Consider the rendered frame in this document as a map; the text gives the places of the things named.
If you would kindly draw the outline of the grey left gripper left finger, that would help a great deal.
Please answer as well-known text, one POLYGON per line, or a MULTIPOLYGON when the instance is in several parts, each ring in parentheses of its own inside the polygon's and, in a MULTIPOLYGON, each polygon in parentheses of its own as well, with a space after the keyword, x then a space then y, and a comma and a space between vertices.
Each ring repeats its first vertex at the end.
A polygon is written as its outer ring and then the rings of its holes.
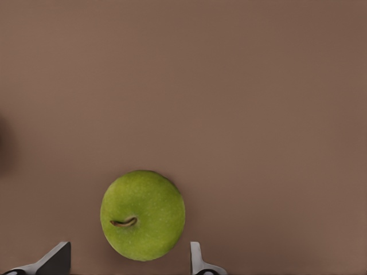
POLYGON ((2 275, 70 275, 70 271, 71 243, 63 241, 37 262, 13 268, 2 275))

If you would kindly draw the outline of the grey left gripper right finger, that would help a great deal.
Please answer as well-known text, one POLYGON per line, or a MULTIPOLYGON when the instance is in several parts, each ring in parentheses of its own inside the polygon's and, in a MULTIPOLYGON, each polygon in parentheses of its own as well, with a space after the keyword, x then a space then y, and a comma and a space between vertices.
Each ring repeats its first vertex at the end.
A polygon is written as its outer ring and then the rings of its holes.
POLYGON ((227 275, 227 271, 219 266, 209 264, 202 258, 199 242, 190 243, 191 275, 227 275))

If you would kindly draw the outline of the green apple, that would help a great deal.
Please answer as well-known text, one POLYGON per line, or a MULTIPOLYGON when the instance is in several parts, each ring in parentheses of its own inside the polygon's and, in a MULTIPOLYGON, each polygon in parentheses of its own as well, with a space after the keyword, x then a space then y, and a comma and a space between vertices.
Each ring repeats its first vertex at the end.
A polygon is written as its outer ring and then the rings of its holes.
POLYGON ((171 251, 182 235, 184 199, 161 174, 131 171, 105 192, 100 223, 108 243, 120 255, 135 261, 155 260, 171 251))

